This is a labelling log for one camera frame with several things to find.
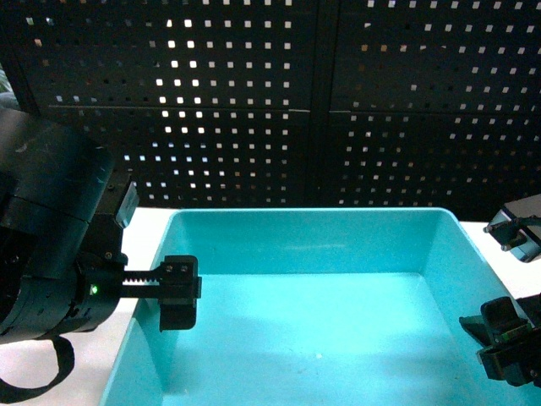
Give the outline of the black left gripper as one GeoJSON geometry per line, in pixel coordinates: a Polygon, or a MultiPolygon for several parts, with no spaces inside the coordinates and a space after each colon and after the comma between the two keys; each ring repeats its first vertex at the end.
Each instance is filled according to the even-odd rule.
{"type": "Polygon", "coordinates": [[[197,258],[166,255],[152,270],[124,271],[128,258],[121,252],[122,242],[123,228],[113,214],[94,215],[75,256],[77,285],[63,332],[95,330],[116,309],[120,296],[156,300],[161,332],[192,329],[202,292],[197,258]]]}

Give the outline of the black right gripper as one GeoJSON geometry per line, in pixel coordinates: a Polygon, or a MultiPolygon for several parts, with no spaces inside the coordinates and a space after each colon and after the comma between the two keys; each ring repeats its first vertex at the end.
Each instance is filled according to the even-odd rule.
{"type": "Polygon", "coordinates": [[[459,323],[483,347],[478,357],[490,380],[540,386],[540,329],[517,312],[510,297],[485,302],[479,315],[461,316],[459,323]]]}

